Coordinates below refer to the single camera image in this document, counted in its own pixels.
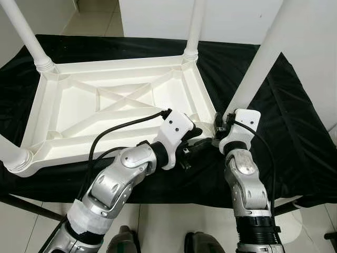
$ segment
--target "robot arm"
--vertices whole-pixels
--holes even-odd
[[[200,134],[182,113],[170,112],[154,143],[142,142],[123,149],[114,162],[95,178],[82,201],[75,200],[66,221],[45,253],[95,253],[103,237],[129,198],[132,189],[157,167],[175,166],[175,151],[182,140]]]
[[[235,121],[256,131],[260,113],[238,109]],[[239,234],[237,252],[283,253],[270,210],[266,189],[259,180],[259,169],[248,149],[254,135],[239,125],[232,125],[227,137],[219,143],[225,155],[225,179],[231,187],[236,228]]]

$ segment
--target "tiled floor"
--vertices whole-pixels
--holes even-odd
[[[80,0],[76,13],[64,30],[65,35],[123,36],[121,12],[117,0]],[[70,204],[37,205],[65,214]],[[57,222],[0,203],[1,252],[38,252]],[[292,212],[279,217],[287,253],[333,253],[327,232],[336,231],[337,205],[326,204]],[[100,253],[121,225],[138,231],[144,253],[183,253],[183,238],[189,231],[203,231],[217,238],[226,252],[235,252],[237,234],[233,210],[199,205],[134,205],[126,204],[106,235]]]

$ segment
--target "white tape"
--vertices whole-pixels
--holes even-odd
[[[113,219],[107,219],[91,212],[82,202],[75,199],[67,213],[72,229],[78,234],[91,232],[104,235],[110,229]]]

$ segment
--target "white wall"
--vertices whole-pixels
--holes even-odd
[[[337,123],[337,1],[291,0],[275,50],[294,66],[325,127]],[[261,44],[282,0],[208,0],[202,40]],[[186,39],[193,0],[120,0],[125,36]]]
[[[16,0],[35,34],[60,34],[75,11],[72,0]],[[0,6],[0,66],[23,46]]]

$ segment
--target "black cloth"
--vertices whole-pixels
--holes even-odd
[[[186,41],[153,38],[108,38],[38,35],[55,63],[179,55]],[[198,68],[215,109],[223,113],[248,69],[258,46],[200,42]],[[38,85],[39,74],[27,49],[0,69],[0,134],[20,145]],[[316,114],[293,67],[280,55],[249,109],[261,112],[258,128],[276,160],[276,197],[304,195],[304,206],[337,202],[337,150]],[[254,138],[251,149],[260,178],[271,190],[268,152]],[[112,159],[98,163],[95,173]],[[184,171],[158,169],[135,187],[129,202],[198,203],[231,207],[224,179],[224,158],[208,146]],[[0,168],[0,191],[41,201],[72,202],[86,172],[86,162],[41,169],[29,178]]]

